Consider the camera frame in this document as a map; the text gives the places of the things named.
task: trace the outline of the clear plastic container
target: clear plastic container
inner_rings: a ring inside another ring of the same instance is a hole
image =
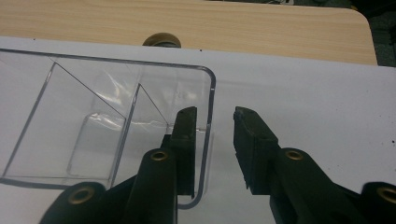
[[[26,122],[15,147],[1,149],[2,158],[8,158],[2,167],[3,183],[64,189],[95,181],[109,189],[136,175],[143,155],[160,147],[163,136],[172,133],[179,110],[196,106],[195,191],[199,201],[216,85],[210,70],[6,50],[0,50],[0,59],[6,62],[0,64],[5,77],[24,78],[47,71],[33,108],[21,118]],[[33,63],[21,70],[21,62]],[[7,101],[9,110],[17,110],[18,96],[12,104],[5,97],[0,99]]]

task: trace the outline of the white surface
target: white surface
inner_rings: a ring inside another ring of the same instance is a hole
[[[306,151],[334,182],[346,188],[360,192],[368,181],[396,184],[394,68],[10,37],[0,37],[0,48],[198,64],[211,69],[217,87],[207,192],[195,208],[179,211],[178,223],[274,223],[268,197],[251,196],[245,189],[234,155],[236,105],[256,110],[282,147]],[[1,97],[22,97],[1,92]],[[0,114],[0,123],[4,120]],[[24,121],[17,121],[15,128],[6,123],[6,128],[0,126],[0,134],[20,128],[18,124]],[[0,185],[0,223],[36,223],[56,197],[56,191],[48,192]]]

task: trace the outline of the transparent plastic tray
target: transparent plastic tray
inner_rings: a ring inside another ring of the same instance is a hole
[[[95,181],[109,189],[136,175],[143,155],[172,133],[179,110],[196,106],[196,199],[179,201],[200,200],[216,85],[210,70],[9,50],[0,50],[0,62],[11,83],[47,71],[15,147],[1,149],[8,158],[1,182],[64,189]]]

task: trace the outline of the wooden table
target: wooden table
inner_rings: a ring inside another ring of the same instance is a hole
[[[343,8],[176,0],[0,0],[0,35],[142,45],[166,32],[185,49],[376,64],[367,20]]]

